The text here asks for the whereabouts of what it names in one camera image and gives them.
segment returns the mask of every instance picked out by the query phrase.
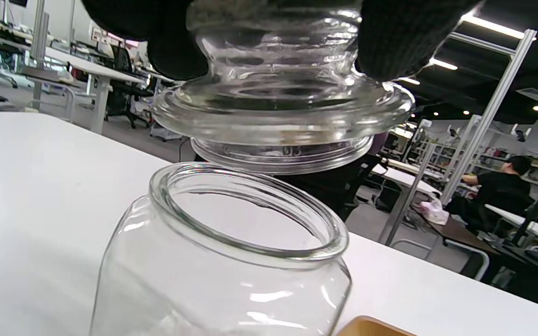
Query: black ceiling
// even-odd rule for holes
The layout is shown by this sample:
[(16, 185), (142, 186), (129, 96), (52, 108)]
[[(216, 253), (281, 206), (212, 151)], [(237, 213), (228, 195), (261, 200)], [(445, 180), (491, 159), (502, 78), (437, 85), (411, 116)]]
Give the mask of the black ceiling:
[[(476, 16), (521, 32), (527, 28), (538, 31), (538, 1), (488, 0)], [(464, 23), (456, 31), (511, 49), (516, 49), (519, 42), (517, 38), (471, 23)], [(509, 56), (451, 39), (435, 58), (458, 69), (431, 66), (416, 76), (420, 85), (399, 82), (416, 95), (417, 106), (424, 107), (416, 113), (417, 119), (468, 119), (470, 115), (463, 114), (465, 110), (482, 114), (510, 61)], [(532, 107), (538, 102), (516, 92), (527, 88), (538, 89), (538, 39), (533, 41), (495, 120), (507, 124), (534, 123), (538, 112)]]

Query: wooden object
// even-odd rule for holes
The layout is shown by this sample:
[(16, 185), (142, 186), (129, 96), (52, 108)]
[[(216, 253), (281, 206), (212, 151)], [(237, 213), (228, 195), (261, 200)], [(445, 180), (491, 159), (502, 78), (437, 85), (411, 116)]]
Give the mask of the wooden object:
[(409, 332), (383, 323), (368, 316), (358, 316), (340, 331), (337, 336), (414, 336)]

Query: black glove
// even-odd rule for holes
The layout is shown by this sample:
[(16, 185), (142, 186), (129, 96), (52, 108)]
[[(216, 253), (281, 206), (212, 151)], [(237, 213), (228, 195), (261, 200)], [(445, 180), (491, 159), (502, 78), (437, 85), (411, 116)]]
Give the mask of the black glove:
[[(186, 10), (192, 1), (82, 0), (92, 20), (104, 30), (127, 40), (148, 41), (152, 66), (176, 80), (197, 78), (208, 70), (207, 59), (186, 29)], [(316, 0), (306, 1), (314, 4)], [(417, 73), (461, 16), (480, 2), (364, 0), (357, 67), (378, 81)]]

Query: jar opening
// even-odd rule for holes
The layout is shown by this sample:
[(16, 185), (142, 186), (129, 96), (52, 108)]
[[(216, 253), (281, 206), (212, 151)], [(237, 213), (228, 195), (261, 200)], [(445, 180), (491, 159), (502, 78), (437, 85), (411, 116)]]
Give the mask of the jar opening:
[(333, 211), (268, 176), (184, 162), (158, 170), (150, 193), (171, 229), (230, 257), (320, 261), (347, 246)]

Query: glass jar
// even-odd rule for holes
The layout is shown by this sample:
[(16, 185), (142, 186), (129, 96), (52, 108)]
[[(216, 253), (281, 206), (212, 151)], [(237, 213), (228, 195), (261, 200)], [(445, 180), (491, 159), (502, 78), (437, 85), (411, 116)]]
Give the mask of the glass jar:
[(90, 336), (329, 335), (347, 244), (339, 217), (286, 183), (173, 164), (111, 238)]
[(281, 175), (328, 170), (410, 117), (412, 94), (354, 68), (360, 0), (218, 4), (189, 9), (208, 74), (158, 94), (152, 111), (205, 159)]

